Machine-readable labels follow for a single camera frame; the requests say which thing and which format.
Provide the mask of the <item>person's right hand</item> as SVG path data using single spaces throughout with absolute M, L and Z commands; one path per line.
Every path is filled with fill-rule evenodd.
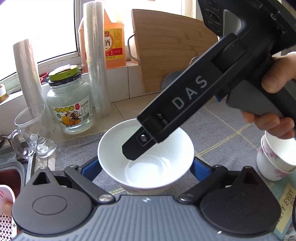
M 268 93 L 276 93 L 292 79 L 295 79 L 295 52 L 277 57 L 269 72 L 263 77 L 261 85 Z M 291 118 L 279 118 L 272 113 L 257 116 L 241 111 L 241 114 L 247 123 L 254 123 L 260 130 L 267 131 L 277 138 L 286 140 L 295 137 L 295 122 Z

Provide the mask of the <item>person's left hand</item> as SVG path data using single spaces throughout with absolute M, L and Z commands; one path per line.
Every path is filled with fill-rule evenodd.
M 13 206 L 13 203 L 11 203 L 11 202 L 4 202 L 3 205 L 2 205 L 2 207 L 1 207 L 2 213 L 5 216 L 12 217 L 12 214 L 11 214 L 12 206 Z

